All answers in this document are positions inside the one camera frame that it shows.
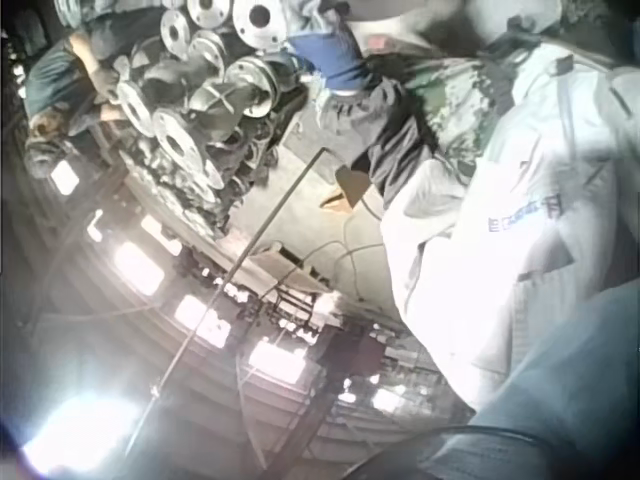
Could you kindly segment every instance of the worker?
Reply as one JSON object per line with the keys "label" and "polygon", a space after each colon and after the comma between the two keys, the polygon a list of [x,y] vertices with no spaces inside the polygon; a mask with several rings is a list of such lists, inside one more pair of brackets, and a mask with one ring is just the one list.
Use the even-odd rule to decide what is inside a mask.
{"label": "worker", "polygon": [[86,145],[90,149],[88,134],[82,135],[90,125],[126,118],[107,101],[114,99],[118,81],[110,62],[156,34],[162,12],[150,8],[100,17],[60,40],[35,63],[24,99],[29,120],[25,165],[32,176],[46,178],[71,152],[82,153]]}
{"label": "worker", "polygon": [[639,292],[634,281],[580,305],[468,426],[395,445],[345,480],[638,478]]}
{"label": "worker", "polygon": [[358,145],[346,160],[383,198],[400,315],[478,410],[554,322],[602,288],[614,161],[640,173],[639,73],[614,85],[588,56],[545,42],[498,60],[363,59],[322,3],[285,10],[289,43],[326,80],[318,121]]}

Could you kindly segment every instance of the metal pipe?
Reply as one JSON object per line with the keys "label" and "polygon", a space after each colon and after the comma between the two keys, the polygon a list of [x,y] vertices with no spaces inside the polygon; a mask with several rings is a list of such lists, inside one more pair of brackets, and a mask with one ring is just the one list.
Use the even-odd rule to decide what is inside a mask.
{"label": "metal pipe", "polygon": [[152,388],[152,390],[151,390],[151,400],[147,404],[147,408],[145,409],[144,413],[142,414],[142,417],[140,417],[140,420],[138,421],[138,424],[136,425],[136,428],[133,431],[133,434],[131,435],[131,438],[129,439],[129,443],[128,443],[127,448],[125,450],[125,457],[127,457],[131,453],[131,450],[132,450],[132,448],[133,448],[138,436],[140,435],[140,432],[142,431],[142,428],[144,427],[144,424],[145,424],[147,418],[149,417],[149,414],[153,410],[153,407],[155,406],[156,402],[160,398],[160,395],[162,394],[163,388],[166,386],[167,382],[171,379],[171,376],[173,375],[176,367],[178,366],[178,363],[180,363],[180,360],[182,360],[182,357],[184,356],[185,352],[187,351],[187,348],[189,348],[189,345],[191,344],[191,342],[195,338],[195,336],[196,336],[196,334],[198,332],[198,329],[200,328],[200,326],[202,325],[202,323],[204,322],[204,320],[206,318],[207,312],[209,311],[209,309],[211,309],[216,304],[218,298],[220,297],[222,292],[224,292],[224,287],[227,286],[227,284],[233,279],[234,275],[238,272],[238,270],[240,270],[240,267],[242,266],[242,264],[244,263],[246,258],[249,256],[249,254],[251,253],[253,248],[256,246],[256,244],[258,243],[258,241],[260,240],[260,238],[262,237],[264,232],[267,230],[267,228],[269,228],[269,226],[271,225],[273,220],[276,218],[278,213],[280,213],[280,210],[282,210],[282,207],[284,207],[284,205],[287,203],[287,201],[289,200],[291,195],[293,195],[293,192],[298,188],[298,186],[300,185],[302,180],[307,176],[307,174],[311,171],[311,168],[313,168],[313,166],[323,156],[323,154],[325,152],[332,153],[330,151],[330,149],[328,149],[326,147],[323,147],[320,150],[318,150],[318,152],[314,155],[314,157],[309,161],[307,166],[304,168],[304,170],[302,170],[300,175],[298,175],[298,177],[295,179],[293,184],[289,187],[289,189],[286,191],[286,193],[282,196],[282,198],[280,199],[278,204],[273,208],[271,213],[264,220],[264,222],[262,223],[262,225],[260,226],[258,231],[254,234],[254,236],[251,238],[251,240],[249,241],[247,246],[244,248],[244,250],[242,251],[242,253],[238,257],[238,259],[235,261],[233,266],[229,269],[229,271],[225,275],[224,279],[222,280],[222,284],[220,284],[218,289],[211,296],[211,300],[209,300],[209,303],[207,304],[207,308],[205,308],[204,313],[202,314],[202,317],[200,317],[200,320],[198,321],[197,325],[195,326],[195,328],[193,330],[191,330],[191,333],[189,333],[189,335],[184,340],[184,342],[182,342],[182,345],[180,345],[180,348],[178,349],[178,351],[176,352],[175,356],[173,357],[173,360],[171,360],[171,363],[169,364],[169,367],[165,371],[164,375],[162,376],[162,378],[160,379],[158,384],[155,385]]}

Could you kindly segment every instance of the hand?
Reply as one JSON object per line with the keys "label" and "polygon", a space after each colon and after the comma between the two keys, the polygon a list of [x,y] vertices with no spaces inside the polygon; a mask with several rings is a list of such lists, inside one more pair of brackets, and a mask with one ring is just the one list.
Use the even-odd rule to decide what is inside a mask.
{"label": "hand", "polygon": [[96,91],[109,101],[116,99],[118,74],[108,68],[99,67],[89,73],[89,78]]}
{"label": "hand", "polygon": [[358,92],[371,86],[358,43],[335,9],[324,9],[320,0],[283,2],[289,44],[314,64],[336,92]]}

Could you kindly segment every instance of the ceiling light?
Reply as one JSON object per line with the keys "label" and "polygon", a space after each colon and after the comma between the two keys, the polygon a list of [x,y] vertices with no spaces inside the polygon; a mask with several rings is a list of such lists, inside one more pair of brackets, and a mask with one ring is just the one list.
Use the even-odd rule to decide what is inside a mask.
{"label": "ceiling light", "polygon": [[402,401],[402,397],[384,388],[378,389],[371,399],[374,408],[388,413],[393,413],[402,404]]}
{"label": "ceiling light", "polygon": [[145,295],[152,295],[164,279],[164,271],[131,242],[124,243],[116,251],[115,264],[120,273]]}
{"label": "ceiling light", "polygon": [[66,160],[62,160],[56,165],[56,168],[51,172],[51,180],[53,180],[58,191],[64,196],[71,195],[71,192],[73,192],[80,183],[80,178]]}
{"label": "ceiling light", "polygon": [[[174,317],[189,330],[198,325],[207,306],[193,295],[185,295],[178,305]],[[220,320],[215,310],[207,311],[204,322],[198,328],[198,336],[213,346],[223,348],[231,332],[231,324]]]}
{"label": "ceiling light", "polygon": [[336,309],[336,302],[340,294],[338,292],[323,293],[318,297],[316,303],[313,305],[314,313],[320,313],[323,315],[329,315]]}
{"label": "ceiling light", "polygon": [[356,401],[356,395],[355,393],[344,392],[338,395],[338,400],[344,403],[354,403]]}
{"label": "ceiling light", "polygon": [[158,242],[160,242],[162,246],[171,253],[171,255],[173,255],[174,257],[180,255],[180,252],[182,251],[182,243],[180,242],[180,240],[169,240],[167,237],[162,235],[162,224],[159,221],[157,221],[151,215],[147,215],[142,219],[140,225],[142,225],[142,228],[147,233],[158,240]]}
{"label": "ceiling light", "polygon": [[43,475],[60,467],[87,472],[125,438],[137,416],[138,409],[124,400],[76,397],[53,412],[23,452]]}
{"label": "ceiling light", "polygon": [[296,383],[306,365],[304,358],[276,347],[264,339],[256,345],[249,364],[274,378],[287,383]]}
{"label": "ceiling light", "polygon": [[315,345],[318,341],[318,334],[314,335],[311,331],[305,332],[302,328],[298,330],[297,335],[309,345]]}
{"label": "ceiling light", "polygon": [[94,242],[98,242],[98,243],[102,241],[102,232],[97,229],[96,223],[98,223],[98,220],[100,220],[100,217],[102,217],[103,213],[104,212],[102,211],[102,209],[96,210],[95,213],[93,214],[93,220],[91,220],[91,223],[87,227],[87,233],[89,234],[91,239]]}

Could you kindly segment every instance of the electrical cable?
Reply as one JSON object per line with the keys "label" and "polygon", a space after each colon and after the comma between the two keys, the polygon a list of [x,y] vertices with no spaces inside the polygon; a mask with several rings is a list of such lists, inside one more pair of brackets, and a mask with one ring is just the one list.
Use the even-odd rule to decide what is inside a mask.
{"label": "electrical cable", "polygon": [[353,249],[347,251],[347,253],[339,256],[338,258],[336,258],[336,260],[333,262],[333,274],[331,275],[331,280],[329,281],[329,284],[330,285],[336,285],[337,280],[338,280],[338,264],[340,263],[341,260],[343,260],[344,258],[346,258],[348,256],[353,255],[354,253],[358,253],[358,252],[361,252],[363,250],[369,250],[371,248],[378,248],[378,247],[384,247],[384,243],[374,243],[372,245],[364,245],[362,247],[356,247],[356,248],[353,248]]}
{"label": "electrical cable", "polygon": [[[349,242],[347,240],[347,227],[349,223],[356,218],[355,215],[351,215],[343,224],[342,224],[342,243],[344,243],[347,252],[349,252]],[[358,268],[356,267],[356,260],[353,255],[349,255],[349,259],[351,260],[351,268],[353,268],[353,290],[356,294],[356,298],[358,301],[362,299],[362,295],[360,294],[360,289],[358,288]]]}
{"label": "electrical cable", "polygon": [[334,244],[342,245],[345,250],[348,250],[348,248],[345,246],[345,244],[343,242],[341,242],[340,240],[331,240],[330,242],[324,243],[324,244],[320,245],[319,247],[314,248],[309,253],[307,253],[304,257],[302,257],[302,259],[300,259],[300,261],[296,264],[296,266],[293,267],[291,270],[289,270],[280,280],[278,280],[275,283],[275,285],[273,285],[266,292],[264,292],[262,295],[260,295],[260,297],[258,298],[258,301],[262,301],[267,295],[269,295],[276,288],[278,288],[280,285],[282,285],[291,275],[293,275],[302,265],[304,265],[304,262],[309,260],[309,258],[311,258],[313,255],[315,255],[320,250],[322,250],[322,249],[324,249],[324,248],[326,248],[326,247],[328,247],[330,245],[334,245]]}
{"label": "electrical cable", "polygon": [[240,270],[240,267],[242,267],[242,264],[244,263],[244,261],[247,259],[251,251],[253,251],[254,247],[256,246],[256,244],[258,243],[258,241],[260,240],[264,232],[267,230],[267,228],[269,228],[269,226],[271,225],[275,217],[282,210],[282,207],[284,207],[284,205],[287,203],[289,198],[291,198],[291,196],[296,191],[300,183],[302,183],[302,180],[307,176],[307,174],[311,171],[313,166],[318,162],[318,160],[320,160],[320,158],[322,158],[322,156],[326,152],[333,154],[331,149],[323,147],[319,149],[318,152],[316,152],[313,158],[311,158],[309,163],[307,163],[307,165],[302,170],[302,172],[300,172],[300,174],[296,177],[296,179],[293,181],[293,183],[287,189],[284,195],[282,195],[282,197],[280,198],[276,206],[271,210],[269,215],[267,215],[267,218],[265,218],[265,220],[262,222],[262,224],[260,225],[260,228],[258,228],[258,230],[253,235],[253,237],[251,237],[251,240],[249,241],[249,243],[247,243],[242,253],[238,256],[238,258],[236,259],[232,267],[229,269],[229,271],[223,278],[222,283],[218,286],[215,292],[213,292],[211,299],[205,306],[202,316],[200,317],[200,319],[198,320],[194,328],[191,330],[187,338],[180,345],[180,348],[175,353],[173,359],[171,360],[171,363],[167,367],[166,371],[164,372],[164,374],[162,375],[158,383],[156,383],[152,387],[151,399],[149,400],[147,407],[145,408],[144,412],[142,413],[142,416],[140,417],[138,423],[136,424],[135,429],[133,430],[133,433],[131,434],[131,437],[129,438],[129,442],[126,446],[125,454],[124,454],[125,459],[131,453],[131,450],[133,449],[133,446],[135,445],[136,440],[140,435],[140,432],[142,431],[142,428],[144,427],[147,421],[147,418],[153,411],[153,407],[156,405],[156,402],[160,399],[163,388],[171,379],[173,373],[175,372],[176,367],[178,366],[178,364],[182,360],[182,357],[185,355],[187,349],[189,348],[189,345],[191,344],[193,339],[196,337],[198,333],[198,329],[205,322],[208,311],[216,304],[217,300],[220,298],[220,296],[224,292],[224,288],[229,284],[229,282],[232,280],[235,274]]}
{"label": "electrical cable", "polygon": [[373,218],[375,218],[379,222],[382,221],[382,217],[373,211],[373,209],[369,206],[369,204],[366,202],[364,198],[360,200],[360,203],[362,203],[362,206],[365,208],[365,210],[369,212],[369,215],[371,215]]}

